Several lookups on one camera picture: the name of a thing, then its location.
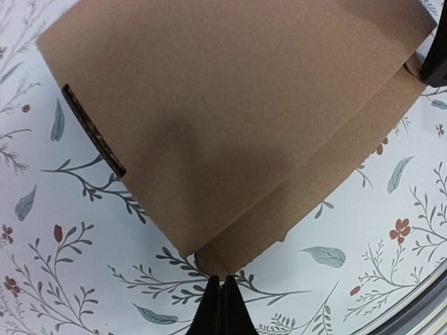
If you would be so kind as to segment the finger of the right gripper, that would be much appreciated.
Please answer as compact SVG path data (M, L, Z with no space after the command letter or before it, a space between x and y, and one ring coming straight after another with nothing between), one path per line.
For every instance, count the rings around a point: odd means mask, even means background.
M439 24L432 46L420 69L420 80L431 87L446 86L446 25Z

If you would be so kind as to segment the brown cardboard paper box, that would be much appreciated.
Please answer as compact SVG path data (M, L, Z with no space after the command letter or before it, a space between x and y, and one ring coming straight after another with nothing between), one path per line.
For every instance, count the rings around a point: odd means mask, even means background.
M79 1L38 49L144 212L223 276L376 149L434 27L419 1Z

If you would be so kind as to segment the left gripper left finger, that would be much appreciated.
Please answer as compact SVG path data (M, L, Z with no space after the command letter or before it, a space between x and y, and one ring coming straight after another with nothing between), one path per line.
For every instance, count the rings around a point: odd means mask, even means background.
M211 276L186 335L218 334L219 290L219 277Z

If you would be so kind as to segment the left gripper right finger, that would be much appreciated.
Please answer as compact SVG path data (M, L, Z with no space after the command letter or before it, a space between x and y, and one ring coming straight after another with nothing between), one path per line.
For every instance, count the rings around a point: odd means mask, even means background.
M257 335L234 276L220 288L220 334Z

